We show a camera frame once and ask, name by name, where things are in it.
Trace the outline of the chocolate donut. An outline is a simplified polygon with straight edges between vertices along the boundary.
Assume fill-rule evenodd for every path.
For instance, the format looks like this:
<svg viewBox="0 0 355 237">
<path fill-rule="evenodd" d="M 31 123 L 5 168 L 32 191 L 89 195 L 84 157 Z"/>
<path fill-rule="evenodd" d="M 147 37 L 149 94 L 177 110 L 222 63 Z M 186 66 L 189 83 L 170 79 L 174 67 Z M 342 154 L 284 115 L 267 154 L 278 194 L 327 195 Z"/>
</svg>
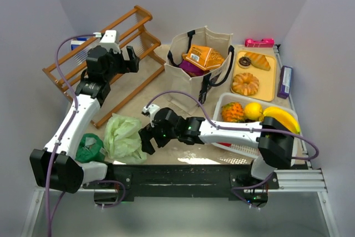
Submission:
<svg viewBox="0 0 355 237">
<path fill-rule="evenodd" d="M 243 56 L 243 57 L 239 58 L 238 65 L 240 68 L 243 68 L 243 69 L 249 68 L 251 65 L 251 60 L 249 57 Z"/>
</svg>

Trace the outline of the black base frame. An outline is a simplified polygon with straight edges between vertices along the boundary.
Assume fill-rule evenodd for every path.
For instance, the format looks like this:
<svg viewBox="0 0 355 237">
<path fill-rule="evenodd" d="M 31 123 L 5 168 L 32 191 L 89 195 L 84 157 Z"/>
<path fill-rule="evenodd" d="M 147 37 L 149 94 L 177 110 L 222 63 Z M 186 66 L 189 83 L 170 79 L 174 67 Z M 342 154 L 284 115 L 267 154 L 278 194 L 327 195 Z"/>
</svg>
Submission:
<svg viewBox="0 0 355 237">
<path fill-rule="evenodd" d="M 267 190 L 279 188 L 277 175 L 261 183 L 252 178 L 249 165 L 109 165 L 106 178 L 84 189 L 96 191 L 97 202 L 110 202 L 114 193 L 125 201 L 138 197 L 246 198 L 267 201 Z"/>
</svg>

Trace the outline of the purple snack packet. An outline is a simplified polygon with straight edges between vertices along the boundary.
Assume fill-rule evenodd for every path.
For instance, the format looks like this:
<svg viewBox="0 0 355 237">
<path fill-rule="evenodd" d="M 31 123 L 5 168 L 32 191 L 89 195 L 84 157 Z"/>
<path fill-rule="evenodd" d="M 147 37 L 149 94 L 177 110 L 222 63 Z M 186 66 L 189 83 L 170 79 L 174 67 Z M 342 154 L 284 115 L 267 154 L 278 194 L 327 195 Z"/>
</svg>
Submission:
<svg viewBox="0 0 355 237">
<path fill-rule="evenodd" d="M 193 65 L 191 62 L 183 60 L 179 67 L 185 71 L 191 77 L 199 77 L 205 74 L 205 71 L 200 69 L 199 67 Z"/>
</svg>

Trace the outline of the pink box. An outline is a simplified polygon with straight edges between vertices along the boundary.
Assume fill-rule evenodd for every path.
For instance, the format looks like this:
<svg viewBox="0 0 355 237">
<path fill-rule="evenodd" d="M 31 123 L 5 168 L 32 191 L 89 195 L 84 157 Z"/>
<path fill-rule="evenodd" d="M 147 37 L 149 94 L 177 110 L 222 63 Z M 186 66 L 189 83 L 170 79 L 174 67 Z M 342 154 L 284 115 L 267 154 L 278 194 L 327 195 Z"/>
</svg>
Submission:
<svg viewBox="0 0 355 237">
<path fill-rule="evenodd" d="M 262 40 L 254 40 L 252 38 L 245 39 L 245 47 L 252 48 L 272 48 L 275 45 L 273 38 L 264 38 Z"/>
</svg>

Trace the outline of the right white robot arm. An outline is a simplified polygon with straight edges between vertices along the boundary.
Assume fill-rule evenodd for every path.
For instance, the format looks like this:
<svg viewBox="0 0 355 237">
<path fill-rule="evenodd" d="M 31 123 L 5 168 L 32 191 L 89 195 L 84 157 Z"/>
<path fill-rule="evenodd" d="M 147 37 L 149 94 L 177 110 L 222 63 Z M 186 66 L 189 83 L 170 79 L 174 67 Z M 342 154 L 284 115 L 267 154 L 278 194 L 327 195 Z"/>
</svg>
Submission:
<svg viewBox="0 0 355 237">
<path fill-rule="evenodd" d="M 170 108 L 150 105 L 142 114 L 150 122 L 139 130 L 142 150 L 150 155 L 173 139 L 186 145 L 230 143 L 256 148 L 259 156 L 251 165 L 250 175 L 264 180 L 275 170 L 290 169 L 296 154 L 295 134 L 278 120 L 266 117 L 262 122 L 228 123 L 203 117 L 177 115 Z"/>
</svg>

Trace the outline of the beige canvas tote bag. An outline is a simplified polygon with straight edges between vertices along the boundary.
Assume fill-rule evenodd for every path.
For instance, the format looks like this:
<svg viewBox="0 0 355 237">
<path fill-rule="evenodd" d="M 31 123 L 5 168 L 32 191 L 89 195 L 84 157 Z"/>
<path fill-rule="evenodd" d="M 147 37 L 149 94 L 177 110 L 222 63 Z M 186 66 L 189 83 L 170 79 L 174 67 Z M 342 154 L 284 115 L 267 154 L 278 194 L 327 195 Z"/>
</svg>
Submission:
<svg viewBox="0 0 355 237">
<path fill-rule="evenodd" d="M 166 56 L 164 69 L 167 90 L 179 90 L 190 94 L 200 103 L 205 103 L 210 89 L 224 84 L 233 68 L 234 47 L 232 33 L 217 33 L 207 26 L 176 35 Z M 217 68 L 202 70 L 186 60 L 186 56 L 197 46 L 218 52 L 224 62 Z"/>
</svg>

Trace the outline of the orange snack packet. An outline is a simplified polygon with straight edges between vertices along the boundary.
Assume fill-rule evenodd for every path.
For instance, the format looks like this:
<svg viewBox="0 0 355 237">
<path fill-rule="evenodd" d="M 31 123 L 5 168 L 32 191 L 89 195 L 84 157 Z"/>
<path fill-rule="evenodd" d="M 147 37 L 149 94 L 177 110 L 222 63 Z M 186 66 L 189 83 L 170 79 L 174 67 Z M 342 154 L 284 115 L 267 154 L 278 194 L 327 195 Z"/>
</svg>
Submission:
<svg viewBox="0 0 355 237">
<path fill-rule="evenodd" d="M 192 44 L 187 53 L 182 54 L 182 58 L 201 70 L 212 70 L 219 68 L 225 58 L 215 49 Z"/>
</svg>

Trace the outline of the brown wooden rack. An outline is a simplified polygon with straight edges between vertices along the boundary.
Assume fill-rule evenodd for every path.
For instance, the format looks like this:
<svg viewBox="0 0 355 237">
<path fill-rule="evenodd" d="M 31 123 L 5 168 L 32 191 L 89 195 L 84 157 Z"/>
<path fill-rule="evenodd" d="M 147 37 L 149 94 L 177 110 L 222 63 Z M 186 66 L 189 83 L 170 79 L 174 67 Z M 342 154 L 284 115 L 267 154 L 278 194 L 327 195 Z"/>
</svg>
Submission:
<svg viewBox="0 0 355 237">
<path fill-rule="evenodd" d="M 144 26 L 152 18 L 135 6 L 43 68 L 71 103 L 86 95 L 99 103 L 100 114 L 107 111 L 98 121 L 90 120 L 97 129 L 164 71 L 165 61 L 154 52 L 161 42 Z"/>
</svg>

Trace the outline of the yellow lemon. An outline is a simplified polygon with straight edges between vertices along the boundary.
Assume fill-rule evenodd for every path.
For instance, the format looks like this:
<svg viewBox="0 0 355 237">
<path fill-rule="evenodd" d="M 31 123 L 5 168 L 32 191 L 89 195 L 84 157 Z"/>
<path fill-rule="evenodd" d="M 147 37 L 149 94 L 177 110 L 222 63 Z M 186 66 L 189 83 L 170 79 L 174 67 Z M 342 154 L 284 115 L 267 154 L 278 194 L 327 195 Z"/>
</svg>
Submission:
<svg viewBox="0 0 355 237">
<path fill-rule="evenodd" d="M 258 121 L 262 116 L 262 105 L 251 102 L 244 107 L 244 114 L 246 119 Z"/>
</svg>

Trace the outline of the yellow tray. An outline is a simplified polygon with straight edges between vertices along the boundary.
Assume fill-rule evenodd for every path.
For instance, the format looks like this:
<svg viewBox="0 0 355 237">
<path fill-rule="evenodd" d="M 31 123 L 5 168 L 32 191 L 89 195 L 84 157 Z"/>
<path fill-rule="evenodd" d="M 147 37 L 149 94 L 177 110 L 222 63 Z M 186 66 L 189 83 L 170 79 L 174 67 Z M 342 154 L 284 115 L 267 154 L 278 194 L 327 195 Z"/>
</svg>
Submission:
<svg viewBox="0 0 355 237">
<path fill-rule="evenodd" d="M 254 53 L 263 55 L 270 65 L 270 70 L 262 70 L 250 65 L 248 68 L 242 68 L 238 65 L 239 59 L 246 55 L 246 53 Z M 239 73 L 251 73 L 259 81 L 258 91 L 249 95 L 248 97 L 255 98 L 258 100 L 263 100 L 270 102 L 275 97 L 275 84 L 276 84 L 276 71 L 277 62 L 276 58 L 260 52 L 252 52 L 245 49 L 239 50 L 236 56 L 236 62 L 234 66 L 234 71 L 232 73 L 232 78 Z"/>
</svg>

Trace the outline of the purple box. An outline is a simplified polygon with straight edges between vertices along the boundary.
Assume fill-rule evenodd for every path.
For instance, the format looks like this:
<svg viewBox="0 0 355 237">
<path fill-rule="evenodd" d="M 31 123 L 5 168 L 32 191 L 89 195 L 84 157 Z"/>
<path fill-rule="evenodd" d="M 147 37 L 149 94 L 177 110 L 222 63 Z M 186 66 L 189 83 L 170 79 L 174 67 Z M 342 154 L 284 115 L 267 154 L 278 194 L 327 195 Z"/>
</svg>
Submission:
<svg viewBox="0 0 355 237">
<path fill-rule="evenodd" d="M 290 96 L 290 88 L 292 83 L 293 68 L 283 66 L 280 73 L 280 81 L 278 84 L 277 96 L 282 99 L 287 99 Z"/>
</svg>

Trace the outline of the red apple left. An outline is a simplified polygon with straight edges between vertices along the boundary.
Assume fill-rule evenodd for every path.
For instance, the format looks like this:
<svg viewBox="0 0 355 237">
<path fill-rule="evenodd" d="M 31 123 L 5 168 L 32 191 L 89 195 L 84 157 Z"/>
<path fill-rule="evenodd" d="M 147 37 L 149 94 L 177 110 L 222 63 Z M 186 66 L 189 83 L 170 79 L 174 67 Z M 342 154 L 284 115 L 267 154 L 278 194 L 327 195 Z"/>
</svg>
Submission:
<svg viewBox="0 0 355 237">
<path fill-rule="evenodd" d="M 223 145 L 223 146 L 226 146 L 226 147 L 230 147 L 230 146 L 231 146 L 230 143 L 218 143 L 218 144 Z"/>
</svg>

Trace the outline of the yellow banana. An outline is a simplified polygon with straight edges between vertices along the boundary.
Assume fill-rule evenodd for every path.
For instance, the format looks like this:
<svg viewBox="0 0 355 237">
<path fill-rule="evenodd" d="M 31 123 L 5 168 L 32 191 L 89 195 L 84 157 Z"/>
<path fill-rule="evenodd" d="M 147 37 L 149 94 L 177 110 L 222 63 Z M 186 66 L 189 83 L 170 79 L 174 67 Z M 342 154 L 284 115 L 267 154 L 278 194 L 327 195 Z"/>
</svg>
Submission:
<svg viewBox="0 0 355 237">
<path fill-rule="evenodd" d="M 298 121 L 287 111 L 278 107 L 266 108 L 261 116 L 264 120 L 265 117 L 271 117 L 279 121 L 285 128 L 295 134 L 300 134 L 300 125 Z"/>
</svg>

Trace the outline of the white plastic basket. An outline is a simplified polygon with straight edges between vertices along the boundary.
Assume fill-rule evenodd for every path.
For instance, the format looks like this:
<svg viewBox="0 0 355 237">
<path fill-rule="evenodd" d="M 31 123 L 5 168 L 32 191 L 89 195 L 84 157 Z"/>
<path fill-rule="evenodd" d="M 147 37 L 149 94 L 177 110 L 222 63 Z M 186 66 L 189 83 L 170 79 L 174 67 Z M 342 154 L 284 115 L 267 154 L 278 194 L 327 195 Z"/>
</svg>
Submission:
<svg viewBox="0 0 355 237">
<path fill-rule="evenodd" d="M 289 112 L 298 121 L 298 116 L 297 116 L 296 112 L 290 108 L 282 107 L 282 106 L 279 106 L 279 105 L 276 105 L 276 104 L 273 104 L 270 102 L 264 102 L 264 101 L 261 101 L 258 99 L 246 97 L 246 96 L 239 95 L 239 94 L 233 94 L 233 93 L 222 93 L 220 95 L 220 97 L 216 103 L 216 107 L 215 107 L 215 111 L 214 111 L 212 119 L 222 121 L 221 108 L 225 104 L 228 104 L 231 102 L 239 102 L 243 107 L 251 102 L 260 103 L 262 105 L 262 109 L 266 109 L 268 107 L 278 107 L 278 108 L 281 108 L 281 109 Z M 257 148 L 252 148 L 252 147 L 248 147 L 245 145 L 231 144 L 230 147 L 226 147 L 226 146 L 220 145 L 218 143 L 213 143 L 213 145 L 216 147 L 228 150 L 230 152 L 234 152 L 239 155 L 243 155 L 245 157 L 252 158 L 252 159 L 256 159 L 260 154 Z"/>
</svg>

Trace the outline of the light green plastic bag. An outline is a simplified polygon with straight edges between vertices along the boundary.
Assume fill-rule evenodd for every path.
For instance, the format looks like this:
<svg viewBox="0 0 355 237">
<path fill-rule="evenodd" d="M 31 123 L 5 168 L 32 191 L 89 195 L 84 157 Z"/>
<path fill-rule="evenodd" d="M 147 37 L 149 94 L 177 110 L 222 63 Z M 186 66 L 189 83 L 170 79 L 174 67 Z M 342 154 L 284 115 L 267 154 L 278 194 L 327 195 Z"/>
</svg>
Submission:
<svg viewBox="0 0 355 237">
<path fill-rule="evenodd" d="M 110 159 L 125 164 L 142 164 L 147 154 L 142 151 L 138 118 L 112 114 L 104 132 L 104 149 Z"/>
</svg>

